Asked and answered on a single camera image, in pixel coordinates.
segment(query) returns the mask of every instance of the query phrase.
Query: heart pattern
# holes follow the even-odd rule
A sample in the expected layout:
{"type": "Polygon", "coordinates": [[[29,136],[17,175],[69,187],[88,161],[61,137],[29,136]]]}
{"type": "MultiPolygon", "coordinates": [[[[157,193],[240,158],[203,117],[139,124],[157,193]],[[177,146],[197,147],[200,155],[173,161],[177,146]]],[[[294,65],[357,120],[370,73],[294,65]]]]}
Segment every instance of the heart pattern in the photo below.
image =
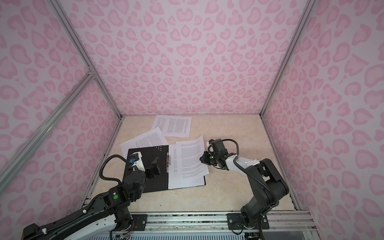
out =
{"type": "Polygon", "coordinates": [[[259,113],[305,3],[61,1],[123,114],[259,113]]]}
{"type": "Polygon", "coordinates": [[[382,1],[320,0],[264,118],[321,239],[384,238],[383,36],[382,1]]]}
{"type": "Polygon", "coordinates": [[[1,172],[88,70],[45,1],[0,9],[1,172]]]}
{"type": "Polygon", "coordinates": [[[77,210],[116,123],[92,81],[0,195],[1,239],[20,239],[27,225],[77,210]]]}

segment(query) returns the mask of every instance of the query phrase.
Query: printed document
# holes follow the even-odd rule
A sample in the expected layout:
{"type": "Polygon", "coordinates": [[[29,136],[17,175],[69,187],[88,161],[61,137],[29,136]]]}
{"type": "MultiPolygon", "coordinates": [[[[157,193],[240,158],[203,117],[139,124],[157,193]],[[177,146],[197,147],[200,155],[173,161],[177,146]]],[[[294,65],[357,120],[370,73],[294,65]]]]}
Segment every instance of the printed document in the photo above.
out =
{"type": "Polygon", "coordinates": [[[128,155],[128,150],[131,148],[140,148],[140,147],[156,147],[156,146],[166,146],[168,142],[164,135],[162,134],[160,128],[156,127],[146,133],[143,133],[131,140],[120,144],[122,156],[124,158],[128,155]]]}
{"type": "Polygon", "coordinates": [[[197,180],[209,174],[208,165],[200,162],[204,153],[204,140],[201,135],[192,141],[176,142],[177,175],[183,180],[197,180]]]}
{"type": "Polygon", "coordinates": [[[152,129],[159,127],[165,137],[189,137],[192,117],[156,115],[152,129]]]}
{"type": "Polygon", "coordinates": [[[197,180],[182,180],[177,175],[177,166],[181,164],[180,161],[177,161],[176,154],[176,145],[169,145],[169,172],[168,172],[168,189],[177,189],[177,188],[185,188],[185,187],[196,187],[196,186],[204,186],[205,181],[204,177],[201,177],[197,180]]]}

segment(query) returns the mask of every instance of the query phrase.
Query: beige tabletop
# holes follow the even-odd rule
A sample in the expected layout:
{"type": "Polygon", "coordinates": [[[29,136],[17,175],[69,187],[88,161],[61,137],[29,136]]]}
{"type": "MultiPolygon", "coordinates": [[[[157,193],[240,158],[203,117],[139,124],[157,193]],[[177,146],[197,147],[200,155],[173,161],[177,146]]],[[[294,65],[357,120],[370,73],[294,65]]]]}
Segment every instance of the beige tabletop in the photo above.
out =
{"type": "MultiPolygon", "coordinates": [[[[149,131],[155,116],[125,117],[110,155],[120,154],[120,144],[149,131]]],[[[238,142],[240,156],[248,159],[269,158],[279,170],[275,155],[269,143],[259,115],[196,115],[192,116],[189,138],[166,137],[169,144],[193,140],[203,135],[209,139],[231,138],[238,142]]],[[[225,143],[228,152],[236,152],[236,146],[225,143]]],[[[104,169],[104,175],[122,179],[125,163],[111,160],[104,169]]],[[[143,193],[131,203],[130,212],[192,212],[192,211],[239,211],[253,194],[246,175],[235,171],[215,169],[208,166],[205,186],[143,193]]],[[[93,196],[108,191],[116,182],[98,179],[93,196]]],[[[280,200],[275,210],[294,210],[290,196],[280,200]]]]}

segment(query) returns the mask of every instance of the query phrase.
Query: black mounting plate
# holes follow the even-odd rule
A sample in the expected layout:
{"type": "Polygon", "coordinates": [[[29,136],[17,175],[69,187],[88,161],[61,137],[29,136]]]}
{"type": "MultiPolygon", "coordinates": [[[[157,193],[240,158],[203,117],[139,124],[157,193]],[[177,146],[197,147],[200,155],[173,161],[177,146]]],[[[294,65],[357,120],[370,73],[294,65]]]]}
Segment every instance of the black mounting plate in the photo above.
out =
{"type": "Polygon", "coordinates": [[[133,214],[132,220],[135,222],[133,231],[144,231],[147,225],[147,214],[133,214]]]}
{"type": "MultiPolygon", "coordinates": [[[[229,230],[242,230],[242,229],[245,230],[240,214],[227,214],[227,223],[228,223],[229,230]]],[[[263,217],[263,220],[262,220],[262,229],[269,229],[269,223],[266,215],[263,217]]]]}

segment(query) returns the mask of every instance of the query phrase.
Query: clipboard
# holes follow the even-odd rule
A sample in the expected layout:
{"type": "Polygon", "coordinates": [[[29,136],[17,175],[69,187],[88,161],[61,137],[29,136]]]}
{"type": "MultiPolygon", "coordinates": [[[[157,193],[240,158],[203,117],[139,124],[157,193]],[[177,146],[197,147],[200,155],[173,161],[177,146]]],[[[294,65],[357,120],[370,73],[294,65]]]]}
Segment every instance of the clipboard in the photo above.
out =
{"type": "MultiPolygon", "coordinates": [[[[134,152],[141,152],[141,160],[143,162],[144,168],[152,167],[151,163],[152,161],[158,157],[159,160],[157,161],[157,164],[160,168],[160,175],[157,175],[153,179],[147,180],[147,186],[144,188],[143,193],[145,192],[157,192],[157,191],[163,191],[168,190],[168,154],[169,149],[168,145],[165,146],[157,146],[157,147],[141,147],[141,148],[131,148],[128,150],[128,155],[134,153],[134,152]]],[[[128,171],[129,165],[126,164],[125,170],[124,170],[124,177],[126,174],[129,174],[128,171]]]]}

